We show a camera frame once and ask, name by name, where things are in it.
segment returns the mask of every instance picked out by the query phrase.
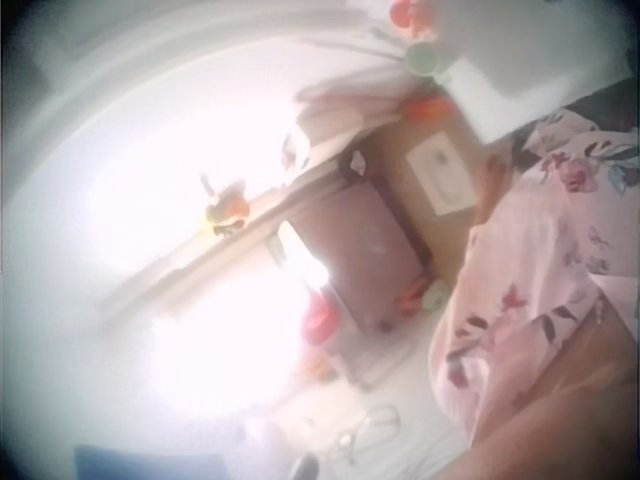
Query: pink floral fabric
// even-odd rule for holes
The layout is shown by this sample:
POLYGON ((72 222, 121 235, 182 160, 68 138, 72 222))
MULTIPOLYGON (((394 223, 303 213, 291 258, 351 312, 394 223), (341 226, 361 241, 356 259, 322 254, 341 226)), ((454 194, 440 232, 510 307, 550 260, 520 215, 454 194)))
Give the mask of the pink floral fabric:
MULTIPOLYGON (((616 306, 614 279, 637 292, 637 137, 598 131, 575 113, 542 122, 528 142, 542 160, 471 229, 431 346, 439 405, 471 439, 483 422, 515 413, 601 291, 616 306)), ((631 311, 637 297, 622 303, 631 311)))

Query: white floor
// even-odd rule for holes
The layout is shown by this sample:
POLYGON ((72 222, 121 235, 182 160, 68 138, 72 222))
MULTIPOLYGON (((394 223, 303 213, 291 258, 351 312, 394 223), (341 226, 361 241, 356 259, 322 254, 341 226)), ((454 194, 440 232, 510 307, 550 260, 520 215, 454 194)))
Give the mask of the white floor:
MULTIPOLYGON (((412 353, 370 393, 359 392, 339 379, 307 388, 275 413, 273 420, 297 452, 312 451, 323 460, 322 480, 426 480, 467 448, 460 430, 437 407, 429 384, 429 344, 440 314, 413 325, 409 336, 416 344, 412 353), (355 464, 346 458, 330 461, 329 450, 336 440, 349 433, 367 411, 385 404, 399 411, 399 433, 391 436, 388 429, 387 433, 361 434, 356 445, 373 446, 366 451, 356 448, 355 464), (378 443, 380 435, 386 441, 378 443)), ((395 349, 387 356, 398 360, 401 355, 395 349)), ((383 363, 391 365, 394 360, 383 363)))

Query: blue object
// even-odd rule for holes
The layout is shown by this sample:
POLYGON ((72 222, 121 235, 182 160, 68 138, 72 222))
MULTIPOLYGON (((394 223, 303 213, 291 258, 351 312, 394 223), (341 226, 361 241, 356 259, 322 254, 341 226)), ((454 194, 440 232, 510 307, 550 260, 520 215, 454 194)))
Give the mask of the blue object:
POLYGON ((217 455, 136 455, 81 446, 77 480, 230 480, 217 455))

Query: brown cabinet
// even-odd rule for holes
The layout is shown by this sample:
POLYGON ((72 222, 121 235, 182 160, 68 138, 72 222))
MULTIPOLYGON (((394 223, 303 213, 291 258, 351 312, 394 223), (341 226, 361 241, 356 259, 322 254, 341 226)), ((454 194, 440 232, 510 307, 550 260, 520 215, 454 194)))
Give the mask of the brown cabinet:
POLYGON ((342 190, 291 220, 356 324, 375 330, 423 266, 402 227, 370 183, 342 190))

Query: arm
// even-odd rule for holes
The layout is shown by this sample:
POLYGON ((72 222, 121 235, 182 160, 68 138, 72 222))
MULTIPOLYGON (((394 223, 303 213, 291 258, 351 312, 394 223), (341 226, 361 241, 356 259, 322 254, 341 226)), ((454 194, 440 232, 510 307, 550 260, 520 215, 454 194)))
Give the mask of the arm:
POLYGON ((487 223, 505 192, 511 178, 511 167, 498 157, 482 162, 477 171, 478 206, 474 225, 487 223))

